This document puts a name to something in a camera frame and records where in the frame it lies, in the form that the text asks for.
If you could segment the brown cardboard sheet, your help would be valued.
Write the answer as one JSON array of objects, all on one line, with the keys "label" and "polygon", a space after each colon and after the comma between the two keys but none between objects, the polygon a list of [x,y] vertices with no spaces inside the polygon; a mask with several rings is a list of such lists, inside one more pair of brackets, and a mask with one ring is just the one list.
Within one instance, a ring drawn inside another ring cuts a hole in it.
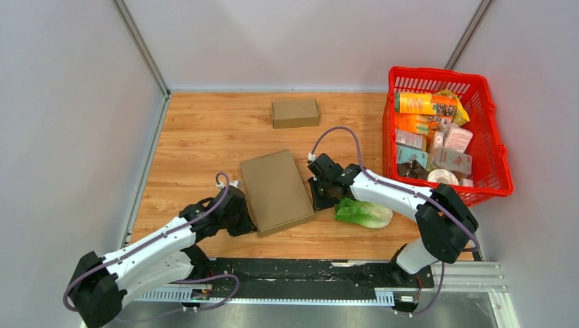
[{"label": "brown cardboard sheet", "polygon": [[240,164],[260,237],[270,236],[315,218],[311,200],[289,150],[263,155]]}]

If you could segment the brown cardboard box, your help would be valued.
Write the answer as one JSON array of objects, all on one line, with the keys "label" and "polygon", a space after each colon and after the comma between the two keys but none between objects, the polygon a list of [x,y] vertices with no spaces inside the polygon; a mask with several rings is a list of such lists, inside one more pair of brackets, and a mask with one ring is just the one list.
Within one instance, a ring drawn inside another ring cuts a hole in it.
[{"label": "brown cardboard box", "polygon": [[283,100],[272,102],[274,129],[318,126],[320,110],[315,99]]}]

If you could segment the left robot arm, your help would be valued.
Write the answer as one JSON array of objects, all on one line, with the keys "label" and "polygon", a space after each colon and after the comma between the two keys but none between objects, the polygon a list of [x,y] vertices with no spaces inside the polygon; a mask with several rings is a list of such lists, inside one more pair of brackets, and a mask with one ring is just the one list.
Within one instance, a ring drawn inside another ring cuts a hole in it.
[{"label": "left robot arm", "polygon": [[103,327],[137,297],[165,284],[206,282],[209,260],[198,242],[226,230],[232,236],[256,231],[245,194],[233,184],[188,205],[162,228],[103,256],[80,258],[63,302],[88,327]]}]

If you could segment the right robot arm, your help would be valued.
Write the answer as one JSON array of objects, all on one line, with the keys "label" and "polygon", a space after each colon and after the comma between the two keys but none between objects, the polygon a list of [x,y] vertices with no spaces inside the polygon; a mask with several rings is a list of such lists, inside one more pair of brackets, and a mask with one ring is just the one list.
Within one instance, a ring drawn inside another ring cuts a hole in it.
[{"label": "right robot arm", "polygon": [[327,154],[308,155],[315,210],[342,199],[383,206],[411,219],[420,236],[403,245],[391,259],[389,276],[407,286],[417,273],[436,262],[453,264],[474,241],[479,224],[456,190],[447,184],[417,187],[380,176],[357,164],[342,167]]}]

